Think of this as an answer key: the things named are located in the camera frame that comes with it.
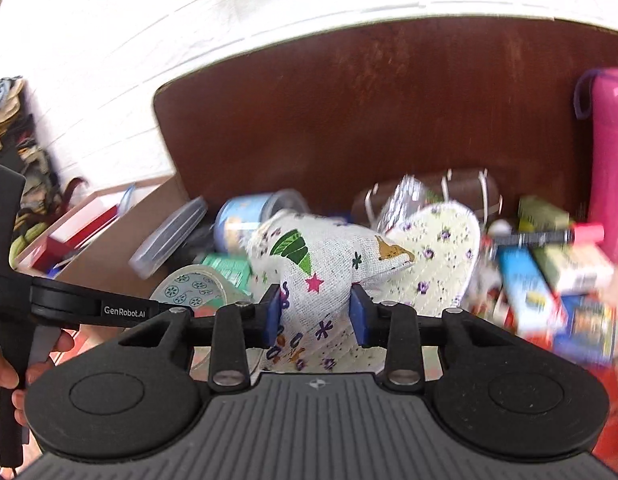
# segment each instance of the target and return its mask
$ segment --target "plastic lid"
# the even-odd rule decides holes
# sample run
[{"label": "plastic lid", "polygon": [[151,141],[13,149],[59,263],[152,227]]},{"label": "plastic lid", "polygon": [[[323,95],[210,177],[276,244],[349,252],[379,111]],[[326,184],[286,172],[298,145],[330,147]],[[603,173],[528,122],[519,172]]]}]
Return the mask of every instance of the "plastic lid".
[{"label": "plastic lid", "polygon": [[309,212],[309,206],[300,193],[295,189],[282,189],[272,194],[271,198],[267,200],[267,203],[262,208],[260,221],[269,220],[282,209],[292,209],[299,213]]},{"label": "plastic lid", "polygon": [[602,224],[575,224],[574,244],[598,244],[605,239],[605,228]]},{"label": "plastic lid", "polygon": [[183,205],[145,240],[129,260],[143,280],[151,276],[191,234],[207,213],[202,197]]}]

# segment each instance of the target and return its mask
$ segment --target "oven mitt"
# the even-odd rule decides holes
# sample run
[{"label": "oven mitt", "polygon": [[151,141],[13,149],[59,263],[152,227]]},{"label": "oven mitt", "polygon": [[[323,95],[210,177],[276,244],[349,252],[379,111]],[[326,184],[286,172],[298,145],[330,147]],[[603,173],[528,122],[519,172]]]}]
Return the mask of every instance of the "oven mitt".
[{"label": "oven mitt", "polygon": [[415,255],[415,263],[387,280],[374,301],[410,304],[421,316],[459,306],[476,265],[480,225],[458,202],[420,209],[387,233]]},{"label": "oven mitt", "polygon": [[247,255],[259,300],[279,283],[282,316],[276,345],[261,368],[276,372],[361,372],[383,368],[385,351],[363,349],[349,321],[352,283],[371,296],[414,254],[372,230],[334,219],[278,212],[252,235]]}]

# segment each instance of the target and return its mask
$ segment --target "brown wooden panel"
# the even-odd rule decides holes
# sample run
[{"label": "brown wooden panel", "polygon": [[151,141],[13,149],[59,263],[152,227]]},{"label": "brown wooden panel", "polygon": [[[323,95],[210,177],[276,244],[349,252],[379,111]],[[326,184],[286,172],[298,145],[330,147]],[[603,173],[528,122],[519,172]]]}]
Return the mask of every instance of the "brown wooden panel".
[{"label": "brown wooden panel", "polygon": [[430,18],[310,36],[160,88],[154,109],[191,196],[294,187],[316,212],[404,173],[485,166],[512,213],[536,193],[585,207],[586,69],[618,66],[618,34],[517,18]]}]

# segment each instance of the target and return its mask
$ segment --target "pink water bottle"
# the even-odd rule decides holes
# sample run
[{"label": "pink water bottle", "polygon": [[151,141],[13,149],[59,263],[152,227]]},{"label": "pink water bottle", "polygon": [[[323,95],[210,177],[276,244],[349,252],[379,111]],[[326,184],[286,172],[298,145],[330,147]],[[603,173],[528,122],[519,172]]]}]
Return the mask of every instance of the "pink water bottle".
[{"label": "pink water bottle", "polygon": [[[587,110],[580,106],[581,87],[589,81],[591,101]],[[574,111],[587,119],[593,110],[592,197],[589,222],[605,227],[600,248],[618,263],[618,68],[587,70],[574,90]]]}]

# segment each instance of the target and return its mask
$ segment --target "plastic bag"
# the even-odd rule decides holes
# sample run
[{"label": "plastic bag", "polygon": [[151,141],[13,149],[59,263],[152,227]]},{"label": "plastic bag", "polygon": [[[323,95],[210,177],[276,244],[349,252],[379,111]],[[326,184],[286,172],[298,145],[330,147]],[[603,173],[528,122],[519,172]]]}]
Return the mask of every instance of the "plastic bag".
[{"label": "plastic bag", "polygon": [[405,175],[380,211],[377,224],[372,227],[386,234],[416,211],[435,202],[442,202],[442,198],[413,175]]},{"label": "plastic bag", "polygon": [[[416,178],[445,201],[455,200],[473,210],[483,228],[502,210],[500,189],[494,176],[487,172],[486,168],[449,168],[445,171],[417,174]],[[351,220],[366,227],[377,225],[377,215],[398,183],[400,179],[397,178],[376,183],[371,188],[360,191],[351,208]]]}]

